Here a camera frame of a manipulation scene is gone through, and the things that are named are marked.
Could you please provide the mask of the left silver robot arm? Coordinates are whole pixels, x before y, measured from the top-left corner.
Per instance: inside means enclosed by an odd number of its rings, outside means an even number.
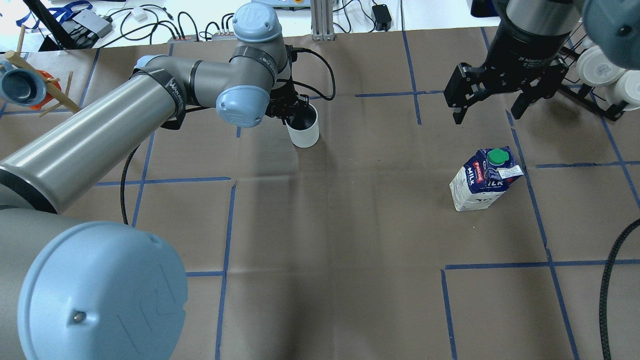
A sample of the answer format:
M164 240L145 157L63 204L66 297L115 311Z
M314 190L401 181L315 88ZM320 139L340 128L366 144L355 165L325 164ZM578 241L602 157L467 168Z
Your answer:
M188 105L257 126L290 70L281 22L262 2L232 18L226 63L145 55L130 78L1 161L1 358L168 360L188 280L156 234L64 212Z

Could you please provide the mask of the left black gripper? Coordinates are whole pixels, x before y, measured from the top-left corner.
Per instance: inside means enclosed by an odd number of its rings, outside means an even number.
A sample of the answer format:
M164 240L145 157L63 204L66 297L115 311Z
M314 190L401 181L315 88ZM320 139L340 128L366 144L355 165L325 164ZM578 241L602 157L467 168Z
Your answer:
M300 95L295 89L293 78L277 79L276 88L269 94L269 103L265 110L265 116L276 117L282 121L293 120L296 116L302 116L309 108L309 96Z

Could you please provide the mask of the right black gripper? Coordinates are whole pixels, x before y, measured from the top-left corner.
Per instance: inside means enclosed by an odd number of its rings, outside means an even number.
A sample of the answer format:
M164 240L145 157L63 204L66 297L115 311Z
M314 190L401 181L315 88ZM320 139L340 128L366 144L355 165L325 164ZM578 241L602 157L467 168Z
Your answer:
M538 100L550 99L562 86L569 66L560 57L570 31L543 35L512 22L499 24L482 66L459 63L443 91L456 125L467 110L496 94L521 92L510 113L519 120Z

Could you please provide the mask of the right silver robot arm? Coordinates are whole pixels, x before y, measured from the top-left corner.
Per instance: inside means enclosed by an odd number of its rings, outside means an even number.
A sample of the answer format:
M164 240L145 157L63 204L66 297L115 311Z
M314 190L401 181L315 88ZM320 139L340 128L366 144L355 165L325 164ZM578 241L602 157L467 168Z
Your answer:
M515 119L552 98L569 70L562 47L579 21L606 59L639 68L637 0L494 0L493 7L500 23L484 63L459 63L443 92L457 125L472 105L496 94L518 92Z

